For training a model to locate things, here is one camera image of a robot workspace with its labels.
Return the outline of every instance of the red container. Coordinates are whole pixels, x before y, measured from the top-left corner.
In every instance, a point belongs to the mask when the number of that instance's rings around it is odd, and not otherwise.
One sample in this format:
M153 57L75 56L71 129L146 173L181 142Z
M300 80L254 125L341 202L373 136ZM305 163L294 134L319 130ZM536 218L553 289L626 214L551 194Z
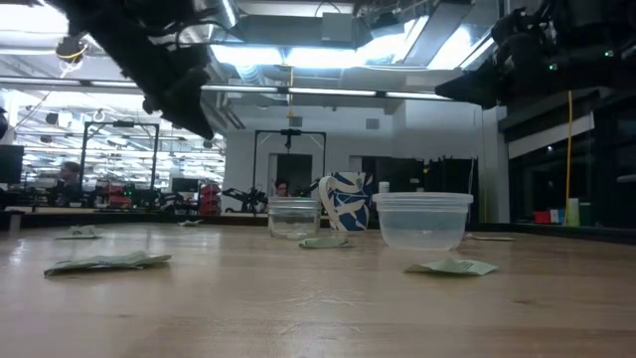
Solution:
M550 223L550 212L534 212L535 215L535 223L537 224L549 224Z

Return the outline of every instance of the red object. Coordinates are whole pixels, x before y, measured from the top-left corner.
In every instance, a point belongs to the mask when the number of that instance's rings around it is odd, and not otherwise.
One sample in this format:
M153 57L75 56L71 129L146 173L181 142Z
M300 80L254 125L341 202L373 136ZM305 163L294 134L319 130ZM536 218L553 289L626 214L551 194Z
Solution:
M537 224L549 224L550 223L550 212L534 212L535 215L535 223Z
M219 215L221 213L221 188L217 184L207 184L199 189L199 215Z

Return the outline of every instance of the desk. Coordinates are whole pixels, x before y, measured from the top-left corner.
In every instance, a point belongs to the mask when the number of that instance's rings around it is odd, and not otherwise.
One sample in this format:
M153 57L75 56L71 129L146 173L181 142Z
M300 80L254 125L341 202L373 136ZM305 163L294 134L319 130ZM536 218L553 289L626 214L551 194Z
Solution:
M266 228L101 226L0 237L0 356L628 357L636 355L636 248L515 235L464 242L483 277L406 274L430 254L304 251ZM43 278L56 261L146 250L168 268Z

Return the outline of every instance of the bottle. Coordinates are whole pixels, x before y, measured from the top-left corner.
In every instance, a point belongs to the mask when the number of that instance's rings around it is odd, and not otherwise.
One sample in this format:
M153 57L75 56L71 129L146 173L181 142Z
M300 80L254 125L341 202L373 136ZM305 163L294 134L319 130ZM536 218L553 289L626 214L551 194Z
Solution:
M379 193L389 193L391 188L391 184L389 182L380 182L378 183L378 192Z

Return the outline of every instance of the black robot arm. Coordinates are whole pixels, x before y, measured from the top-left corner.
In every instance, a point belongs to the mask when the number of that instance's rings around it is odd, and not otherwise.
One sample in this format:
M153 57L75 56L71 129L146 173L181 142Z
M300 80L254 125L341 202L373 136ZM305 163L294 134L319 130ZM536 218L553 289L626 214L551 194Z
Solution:
M545 0L534 14L500 19L491 36L493 55L437 94L490 108L563 90L636 88L634 0Z

